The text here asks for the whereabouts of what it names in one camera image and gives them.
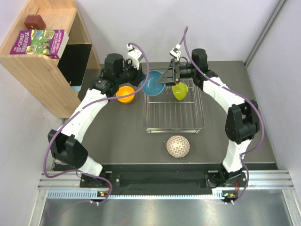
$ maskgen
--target wire rack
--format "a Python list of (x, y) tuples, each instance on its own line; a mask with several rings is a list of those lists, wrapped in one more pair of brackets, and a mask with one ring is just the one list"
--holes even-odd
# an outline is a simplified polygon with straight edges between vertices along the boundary
[(183, 79), (189, 92), (178, 101), (171, 89), (156, 97), (144, 94), (144, 126), (148, 133), (198, 133), (204, 127), (200, 89), (191, 79)]

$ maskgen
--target red box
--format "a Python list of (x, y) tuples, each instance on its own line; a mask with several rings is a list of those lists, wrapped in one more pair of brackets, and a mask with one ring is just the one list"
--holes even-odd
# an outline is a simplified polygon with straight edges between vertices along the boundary
[(40, 15), (28, 15), (24, 21), (24, 24), (28, 30), (45, 30), (46, 28), (46, 24)]

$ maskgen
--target blue object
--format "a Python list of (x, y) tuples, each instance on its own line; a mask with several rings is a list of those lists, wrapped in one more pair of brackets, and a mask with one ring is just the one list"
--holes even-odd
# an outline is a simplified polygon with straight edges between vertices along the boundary
[(148, 78), (145, 86), (142, 89), (146, 95), (148, 95), (150, 97), (155, 97), (163, 92), (166, 84), (164, 84), (164, 83), (158, 84), (157, 83), (157, 80), (161, 77), (161, 75), (162, 75), (162, 72), (160, 72), (160, 71), (157, 71), (157, 70), (150, 71), (149, 78)]

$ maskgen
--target book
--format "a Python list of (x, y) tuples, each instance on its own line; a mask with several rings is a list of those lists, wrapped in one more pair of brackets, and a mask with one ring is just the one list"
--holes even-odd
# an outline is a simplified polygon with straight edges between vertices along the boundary
[(44, 54), (58, 59), (62, 57), (68, 39), (64, 30), (20, 31), (10, 54)]

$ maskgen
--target wall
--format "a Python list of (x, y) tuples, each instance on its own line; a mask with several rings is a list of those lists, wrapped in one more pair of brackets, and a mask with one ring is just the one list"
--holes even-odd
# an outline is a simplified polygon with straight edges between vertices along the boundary
[(289, 0), (249, 66), (281, 168), (301, 199), (301, 1)]
[[(26, 0), (0, 1), (0, 43)], [(24, 226), (42, 171), (53, 116), (0, 65), (0, 226)]]
[(189, 26), (187, 45), (209, 60), (246, 60), (278, 0), (76, 0), (101, 63), (135, 42), (167, 62)]

